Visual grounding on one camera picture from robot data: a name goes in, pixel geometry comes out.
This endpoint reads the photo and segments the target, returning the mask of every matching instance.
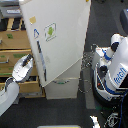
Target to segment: refrigerator door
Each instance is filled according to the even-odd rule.
[[[91,0],[19,2],[44,87],[83,56]]]

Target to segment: floor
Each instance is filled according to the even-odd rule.
[[[86,37],[85,53],[91,52],[91,45],[109,46],[114,33],[124,33],[119,15],[120,11],[128,7],[128,1],[106,0],[98,3],[92,0],[89,26]],[[103,128],[105,118],[101,114],[101,106],[97,105],[90,84],[90,66],[86,64],[81,71],[80,90],[77,99],[46,100],[45,98],[22,98],[18,105],[12,105],[1,117],[0,128],[36,128],[45,125],[79,125],[82,128],[92,128],[90,116],[97,116]]]

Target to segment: white robot body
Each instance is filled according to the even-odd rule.
[[[107,101],[118,99],[124,94],[125,89],[128,88],[128,86],[121,88],[121,84],[128,74],[127,55],[128,37],[124,38],[119,34],[112,36],[111,47],[96,49],[94,60],[96,58],[98,60],[93,61],[92,64],[93,66],[96,65],[95,69],[93,69],[94,86],[96,92]]]
[[[128,37],[122,40],[117,48],[111,65],[108,68],[105,80],[108,88],[115,91],[120,87],[126,75],[128,74]]]

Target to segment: cabinet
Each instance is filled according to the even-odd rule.
[[[12,76],[16,62],[27,54],[32,54],[26,30],[21,30],[22,19],[19,29],[11,30],[14,19],[8,20],[7,30],[0,32],[0,89],[5,86],[5,81]],[[36,65],[34,63],[30,78],[25,83],[19,83],[20,94],[24,97],[44,97],[44,91],[40,87]]]

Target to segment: black base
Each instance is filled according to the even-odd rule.
[[[92,70],[91,71],[92,75],[91,75],[91,78],[92,78],[92,90],[93,90],[93,95],[94,97],[96,98],[96,100],[101,104],[103,105],[104,107],[113,107],[113,106],[117,106],[120,102],[120,100],[111,100],[111,101],[107,101],[106,99],[104,99],[96,90],[95,88],[95,81],[94,81],[94,71]]]

